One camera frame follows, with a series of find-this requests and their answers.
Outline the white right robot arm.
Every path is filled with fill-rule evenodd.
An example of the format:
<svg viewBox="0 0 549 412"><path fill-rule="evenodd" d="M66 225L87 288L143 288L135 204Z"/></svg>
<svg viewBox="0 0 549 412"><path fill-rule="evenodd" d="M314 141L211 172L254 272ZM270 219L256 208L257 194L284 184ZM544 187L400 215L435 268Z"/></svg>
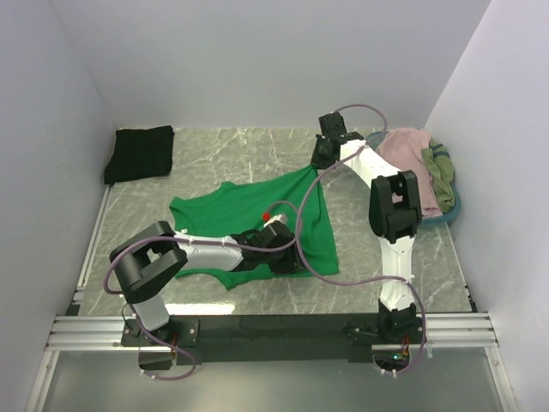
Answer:
<svg viewBox="0 0 549 412"><path fill-rule="evenodd" d="M396 342L406 333L407 324L395 312L405 311L415 303L408 285L413 279L413 243L422 220L417 176L389 164L365 137L347 130L339 112L321 116L319 126L311 165L323 171L346 166L370 190L368 219L382 253L379 310L389 312L378 319L377 334L385 342Z"/></svg>

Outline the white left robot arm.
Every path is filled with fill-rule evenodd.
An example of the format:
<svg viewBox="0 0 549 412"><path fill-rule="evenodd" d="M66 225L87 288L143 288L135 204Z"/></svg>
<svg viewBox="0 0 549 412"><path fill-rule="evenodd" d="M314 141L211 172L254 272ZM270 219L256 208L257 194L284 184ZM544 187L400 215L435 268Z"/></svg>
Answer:
<svg viewBox="0 0 549 412"><path fill-rule="evenodd" d="M250 273L261 265L275 275L293 275L305 265L294 233L281 215L260 229L224 237L200 237L175 232L158 221L114 249L112 269L126 302L141 320L141 334L153 345L166 342L170 315L161 290L182 270L222 270Z"/></svg>

